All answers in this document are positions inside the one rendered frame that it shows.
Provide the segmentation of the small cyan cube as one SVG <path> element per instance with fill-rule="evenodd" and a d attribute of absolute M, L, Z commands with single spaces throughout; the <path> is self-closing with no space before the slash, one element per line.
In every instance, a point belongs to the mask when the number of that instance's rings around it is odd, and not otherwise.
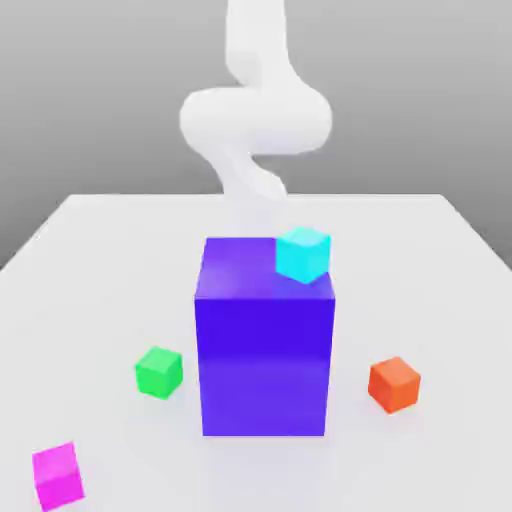
<path fill-rule="evenodd" d="M 276 239 L 276 272 L 310 284 L 329 272 L 331 236 L 297 227 Z"/>

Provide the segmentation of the small green cube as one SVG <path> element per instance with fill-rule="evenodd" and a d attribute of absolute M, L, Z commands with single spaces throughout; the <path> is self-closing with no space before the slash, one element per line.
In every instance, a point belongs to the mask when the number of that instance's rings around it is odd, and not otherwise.
<path fill-rule="evenodd" d="M 167 400 L 183 381 L 182 355 L 152 347 L 135 365 L 137 388 L 141 393 Z"/>

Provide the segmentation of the small orange cube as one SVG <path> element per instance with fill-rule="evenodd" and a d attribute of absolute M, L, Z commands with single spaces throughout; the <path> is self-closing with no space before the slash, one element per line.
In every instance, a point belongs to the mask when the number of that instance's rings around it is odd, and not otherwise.
<path fill-rule="evenodd" d="M 417 402 L 420 383 L 418 372 L 402 358 L 393 357 L 370 367 L 368 393 L 392 414 Z"/>

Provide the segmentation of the small magenta cube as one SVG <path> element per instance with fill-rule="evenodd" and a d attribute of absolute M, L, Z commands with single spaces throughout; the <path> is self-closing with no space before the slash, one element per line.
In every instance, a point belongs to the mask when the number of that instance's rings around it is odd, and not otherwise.
<path fill-rule="evenodd" d="M 32 455 L 34 484 L 43 512 L 85 497 L 73 442 Z"/>

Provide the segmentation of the large purple box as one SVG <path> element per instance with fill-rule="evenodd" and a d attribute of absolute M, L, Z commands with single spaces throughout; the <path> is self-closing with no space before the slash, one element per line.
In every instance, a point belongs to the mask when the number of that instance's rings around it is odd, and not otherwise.
<path fill-rule="evenodd" d="M 194 296 L 202 432 L 325 432 L 335 293 L 275 270 L 273 238 L 205 241 Z"/>

